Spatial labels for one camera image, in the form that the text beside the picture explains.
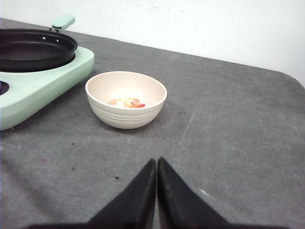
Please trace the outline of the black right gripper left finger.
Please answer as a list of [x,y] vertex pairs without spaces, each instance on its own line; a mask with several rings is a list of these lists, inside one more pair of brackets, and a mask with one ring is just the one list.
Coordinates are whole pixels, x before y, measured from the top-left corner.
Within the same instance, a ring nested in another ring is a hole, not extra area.
[[126,189],[88,221],[94,229],[151,229],[156,199],[156,162],[150,159]]

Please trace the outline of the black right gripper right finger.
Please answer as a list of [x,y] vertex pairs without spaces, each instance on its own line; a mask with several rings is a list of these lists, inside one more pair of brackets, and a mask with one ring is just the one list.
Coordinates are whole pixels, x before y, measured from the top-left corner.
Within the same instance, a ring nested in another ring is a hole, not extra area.
[[195,194],[164,157],[157,165],[157,199],[162,229],[211,229],[229,222]]

